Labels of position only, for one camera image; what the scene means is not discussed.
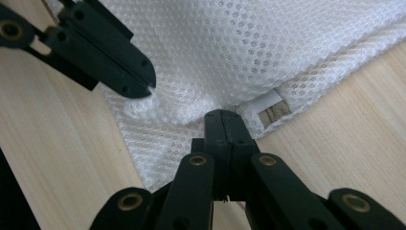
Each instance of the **brass screw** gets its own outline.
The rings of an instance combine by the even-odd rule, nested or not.
[[[358,195],[345,194],[341,198],[343,202],[354,211],[368,213],[371,210],[371,205]]]
[[[131,211],[143,203],[143,197],[137,193],[130,193],[120,197],[117,206],[123,211]]]
[[[194,166],[201,166],[207,163],[207,159],[204,158],[203,156],[197,155],[189,159],[189,163],[191,163]]]
[[[0,35],[7,40],[19,40],[24,35],[23,27],[15,21],[3,20],[0,21]]]
[[[266,165],[266,166],[273,166],[277,163],[277,160],[274,157],[266,156],[266,155],[260,157],[259,161],[262,165]]]

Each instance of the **white mesh bag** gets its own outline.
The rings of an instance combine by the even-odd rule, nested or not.
[[[47,0],[54,13],[56,0]],[[100,87],[148,189],[173,179],[205,113],[238,112],[258,138],[406,36],[404,0],[101,0],[135,34],[157,87],[141,100]],[[290,114],[259,114],[284,101]]]

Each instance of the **wooden table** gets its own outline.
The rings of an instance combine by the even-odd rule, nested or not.
[[[2,0],[41,30],[39,1]],[[43,229],[86,229],[115,192],[142,186],[101,93],[35,58],[0,49],[0,147]],[[258,140],[308,188],[351,187],[406,222],[406,42],[377,57],[307,112]],[[214,229],[248,229],[217,203]]]

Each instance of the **mesh laundry bag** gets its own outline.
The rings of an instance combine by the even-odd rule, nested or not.
[[[173,179],[192,137],[203,135],[205,113],[234,110],[260,137],[406,36],[404,0],[101,2],[156,71],[145,99],[100,87],[151,190]],[[280,102],[282,116],[264,124],[260,113]]]

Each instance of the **wooden surface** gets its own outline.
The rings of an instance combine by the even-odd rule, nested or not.
[[[39,1],[0,0],[43,30]],[[99,91],[0,49],[0,147],[42,229],[87,229],[105,201],[141,181]],[[376,58],[281,129],[258,140],[312,190],[351,187],[406,222],[406,42]],[[214,229],[248,229],[217,203]]]

